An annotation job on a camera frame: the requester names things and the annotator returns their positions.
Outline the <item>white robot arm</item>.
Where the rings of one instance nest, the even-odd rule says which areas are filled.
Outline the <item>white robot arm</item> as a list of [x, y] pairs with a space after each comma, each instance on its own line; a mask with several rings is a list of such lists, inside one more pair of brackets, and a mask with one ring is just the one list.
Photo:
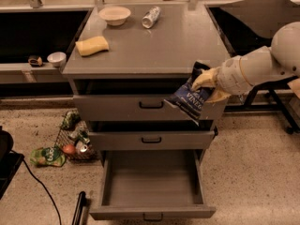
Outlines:
[[300, 76], [300, 22], [281, 27], [271, 46], [262, 46], [245, 55], [236, 55], [220, 67], [205, 70], [191, 89], [213, 88], [207, 102], [218, 102], [232, 95], [242, 95], [255, 86]]

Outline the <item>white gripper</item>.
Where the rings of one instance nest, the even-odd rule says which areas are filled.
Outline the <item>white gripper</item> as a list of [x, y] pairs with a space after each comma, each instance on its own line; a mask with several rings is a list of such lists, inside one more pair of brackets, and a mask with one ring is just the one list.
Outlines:
[[212, 94], [206, 100], [207, 103], [220, 102], [231, 95], [242, 95], [250, 91], [253, 86], [243, 75], [240, 62], [241, 57], [235, 56], [223, 62], [220, 68], [203, 69], [202, 74], [193, 82], [191, 89], [196, 91], [201, 87], [211, 88]]

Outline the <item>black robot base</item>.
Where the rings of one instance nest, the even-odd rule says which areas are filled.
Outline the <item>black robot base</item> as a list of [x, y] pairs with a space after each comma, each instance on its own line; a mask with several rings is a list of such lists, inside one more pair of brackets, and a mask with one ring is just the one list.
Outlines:
[[23, 154], [12, 151], [13, 144], [12, 136], [0, 127], [0, 200], [24, 159]]

